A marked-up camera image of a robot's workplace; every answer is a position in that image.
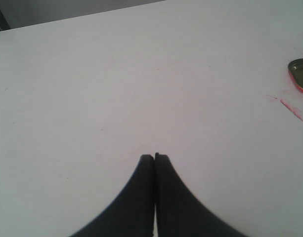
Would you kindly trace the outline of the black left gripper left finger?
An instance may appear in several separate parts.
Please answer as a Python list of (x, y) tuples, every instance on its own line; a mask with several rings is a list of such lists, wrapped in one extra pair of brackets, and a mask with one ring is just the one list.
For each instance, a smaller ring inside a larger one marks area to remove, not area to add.
[(72, 236), (152, 237), (155, 215), (155, 165), (142, 155), (132, 176), (110, 205)]

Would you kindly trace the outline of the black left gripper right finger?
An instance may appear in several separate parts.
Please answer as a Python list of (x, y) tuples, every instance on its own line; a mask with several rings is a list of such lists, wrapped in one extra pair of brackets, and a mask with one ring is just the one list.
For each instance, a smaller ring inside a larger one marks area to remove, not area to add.
[(190, 192), (167, 155), (155, 154), (156, 215), (160, 237), (243, 237)]

